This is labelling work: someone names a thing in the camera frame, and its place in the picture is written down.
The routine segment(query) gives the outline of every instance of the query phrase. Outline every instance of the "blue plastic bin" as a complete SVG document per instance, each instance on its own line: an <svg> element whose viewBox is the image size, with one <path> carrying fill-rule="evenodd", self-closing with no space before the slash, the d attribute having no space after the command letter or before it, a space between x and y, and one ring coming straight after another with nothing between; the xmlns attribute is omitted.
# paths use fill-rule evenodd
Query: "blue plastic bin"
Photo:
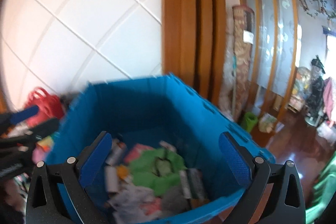
<svg viewBox="0 0 336 224"><path fill-rule="evenodd" d="M230 132L253 156L275 162L266 149L230 122L210 102L173 75L89 85L71 105L55 138L47 164L59 164L78 156L101 131L121 134L128 149L136 143L158 147L164 140L174 145L188 168L199 168L211 203L153 223L203 223L234 205L244 189L236 182L218 148L222 132ZM62 185L62 197L72 219L81 223ZM103 168L86 188L102 211L107 200Z"/></svg>

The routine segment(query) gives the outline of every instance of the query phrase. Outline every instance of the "silver bolt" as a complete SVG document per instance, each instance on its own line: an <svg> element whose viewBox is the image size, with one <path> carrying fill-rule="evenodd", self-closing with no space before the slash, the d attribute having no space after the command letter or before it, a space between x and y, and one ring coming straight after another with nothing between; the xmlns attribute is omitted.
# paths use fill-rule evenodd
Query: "silver bolt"
<svg viewBox="0 0 336 224"><path fill-rule="evenodd" d="M19 146L18 150L21 151L21 152L27 152L28 151L28 147L26 147L26 146Z"/></svg>
<svg viewBox="0 0 336 224"><path fill-rule="evenodd" d="M291 160L288 160L288 161L287 161L287 165L288 165L289 167L294 167L294 163L293 163Z"/></svg>
<svg viewBox="0 0 336 224"><path fill-rule="evenodd" d="M74 163L75 161L76 161L76 158L75 158L75 157L70 157L70 158L68 158L67 163L72 164L72 163Z"/></svg>
<svg viewBox="0 0 336 224"><path fill-rule="evenodd" d="M44 165L44 161L39 161L37 164L36 164L36 166L37 167L42 167Z"/></svg>
<svg viewBox="0 0 336 224"><path fill-rule="evenodd" d="M262 163L264 163L264 159L261 158L261 157L256 157L255 162L258 163L258 164L262 164Z"/></svg>

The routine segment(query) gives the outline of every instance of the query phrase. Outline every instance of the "red handbag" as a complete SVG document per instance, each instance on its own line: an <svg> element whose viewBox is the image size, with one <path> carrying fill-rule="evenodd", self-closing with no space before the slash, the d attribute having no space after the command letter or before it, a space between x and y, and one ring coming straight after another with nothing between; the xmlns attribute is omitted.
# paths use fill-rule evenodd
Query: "red handbag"
<svg viewBox="0 0 336 224"><path fill-rule="evenodd" d="M50 95L44 88L36 87L29 93L24 108L37 105L39 112L26 120L29 127L34 127L49 118L61 119L64 116L62 104L57 95Z"/></svg>

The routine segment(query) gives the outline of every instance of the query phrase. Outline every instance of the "green cylinder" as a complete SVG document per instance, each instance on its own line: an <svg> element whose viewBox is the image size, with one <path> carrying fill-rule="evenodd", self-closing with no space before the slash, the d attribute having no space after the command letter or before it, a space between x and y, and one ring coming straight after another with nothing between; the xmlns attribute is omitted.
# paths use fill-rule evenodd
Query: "green cylinder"
<svg viewBox="0 0 336 224"><path fill-rule="evenodd" d="M251 133L254 126L258 123L258 117L252 112L246 112L243 120L240 123L242 129L245 129L248 133Z"/></svg>

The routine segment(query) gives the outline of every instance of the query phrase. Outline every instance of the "green fabric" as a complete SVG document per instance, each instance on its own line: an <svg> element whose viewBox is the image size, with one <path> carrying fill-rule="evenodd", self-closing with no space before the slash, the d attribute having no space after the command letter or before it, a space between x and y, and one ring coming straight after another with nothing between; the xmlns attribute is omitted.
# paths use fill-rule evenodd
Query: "green fabric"
<svg viewBox="0 0 336 224"><path fill-rule="evenodd" d="M153 189L155 196L161 196L170 187L179 185L179 171L186 170L183 158L172 151L168 151L167 159L171 161L173 167L173 170L171 170L169 161L156 160L157 157L163 159L164 156L165 149L159 148L144 151L140 158L133 160L129 165L133 176L133 184ZM157 169L161 174L160 177L157 176Z"/></svg>

